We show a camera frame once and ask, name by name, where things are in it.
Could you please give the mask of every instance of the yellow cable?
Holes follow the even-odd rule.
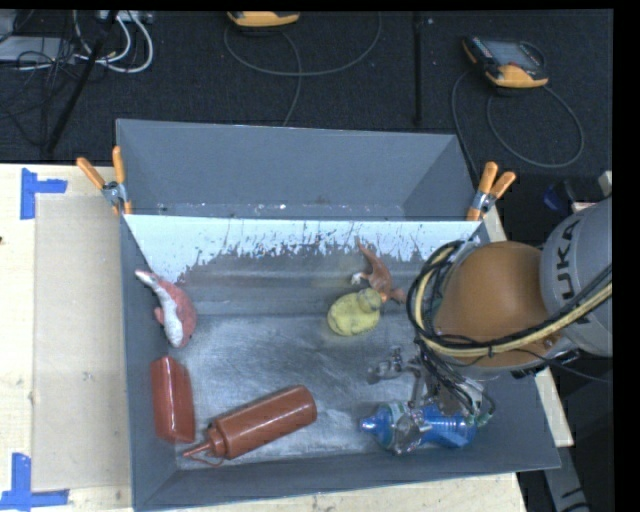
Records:
[[[435,260],[435,263],[442,261],[442,259],[446,258],[451,254],[452,250],[446,251],[446,253]],[[420,305],[422,304],[422,298],[424,296],[424,291],[426,289],[427,283],[431,279],[431,275],[435,269],[427,272],[420,280],[418,285],[418,289],[415,294],[415,302],[414,302],[414,317],[416,319],[416,323],[420,326],[421,329],[424,329],[424,323],[422,322],[422,309]],[[595,309],[606,299],[611,297],[612,295],[612,283],[610,282],[607,286],[603,287],[598,293],[593,295],[590,299],[586,300],[581,305],[574,308],[572,311],[559,318],[552,324],[536,331],[534,333],[523,336],[522,338],[515,339],[510,341],[509,343],[505,343],[503,345],[497,345],[494,347],[479,347],[479,348],[449,348],[443,347],[438,342],[427,338],[423,334],[419,334],[420,338],[424,340],[424,342],[429,345],[433,350],[440,352],[449,356],[462,356],[462,357],[480,357],[480,356],[488,356],[492,353],[497,354],[501,352],[508,352],[509,350],[513,350],[516,348],[520,348],[524,345],[528,345],[529,343],[533,343],[535,341],[546,338],[547,336],[563,329],[569,324],[573,323],[575,320],[588,313],[592,309]]]

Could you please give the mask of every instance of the wooden table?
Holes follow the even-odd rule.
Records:
[[[21,171],[66,180],[20,220]],[[98,171],[115,179],[111,167]],[[486,219],[504,239],[495,209]],[[0,164],[0,491],[11,454],[34,491],[70,489],[48,510],[131,510],[119,227],[75,166]],[[557,446],[573,444],[551,373],[536,377]],[[256,502],[198,510],[256,510]],[[514,473],[259,502],[259,510],[524,511]]]

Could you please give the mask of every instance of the gray bin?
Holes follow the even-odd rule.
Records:
[[[388,303],[371,333],[329,332],[327,308],[357,288],[353,272],[366,270],[341,229],[368,234],[406,290],[430,251],[477,227],[463,222],[474,189],[455,136],[118,120],[116,139],[134,207],[121,218],[121,253],[136,510],[559,466],[531,377],[488,383],[496,416],[461,450],[425,447],[400,458],[356,431],[377,401],[409,397],[410,380],[365,381],[367,365],[391,345],[412,355],[413,331],[404,306]],[[260,247],[250,240],[246,257],[237,249],[247,237],[210,250],[221,222],[243,219],[269,235],[283,224],[308,231],[284,244],[296,250],[264,250],[274,236],[282,242],[278,235]],[[482,227],[475,236],[486,239]],[[414,237],[417,249],[385,251],[385,237],[405,249]],[[183,349],[169,347],[150,313],[157,299],[134,277],[176,258],[199,313],[199,331]],[[149,364],[166,354],[191,373],[197,441],[215,415],[289,384],[310,389],[318,420],[217,469],[187,462],[184,447],[154,432]]]

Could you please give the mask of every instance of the blue object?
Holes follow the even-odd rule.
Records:
[[[419,439],[403,438],[406,435],[397,428],[400,418],[408,415],[411,409],[403,402],[389,402],[378,406],[373,416],[360,422],[360,430],[373,434],[380,446],[386,450],[395,450],[398,446],[421,446],[425,443],[437,443],[449,448],[462,448],[469,444],[478,430],[475,423],[469,423],[464,416],[442,414],[437,405],[426,405],[417,410],[422,414],[424,430]]]
[[[67,190],[65,180],[49,179],[38,181],[38,175],[22,168],[22,194],[20,197],[20,218],[33,219],[36,216],[36,197],[40,194],[63,194]]]
[[[29,512],[31,507],[52,507],[67,504],[68,489],[31,492],[31,459],[22,453],[14,453],[11,459],[11,490],[2,492],[0,510]]]

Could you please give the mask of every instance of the black carpet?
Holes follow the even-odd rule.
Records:
[[[29,11],[20,12],[21,34],[73,33],[71,11]],[[89,45],[109,28],[94,14],[78,12]],[[303,12],[283,33],[262,37],[241,34],[223,11],[154,11],[146,26],[151,66],[127,74],[96,65],[75,104],[85,61],[33,72],[3,63],[0,161],[72,164],[85,156],[110,164],[118,118],[457,132],[474,180],[488,160],[517,173],[498,208],[508,237],[532,245],[544,243],[566,215],[545,202],[551,189],[599,200],[597,179],[612,169],[613,9],[422,11],[417,22],[409,11]],[[138,66],[148,48],[129,27],[136,54],[127,62]],[[470,72],[466,35],[537,48],[547,87],[496,95]],[[124,43],[111,27],[105,49],[117,52]],[[283,76],[300,70],[303,78]]]

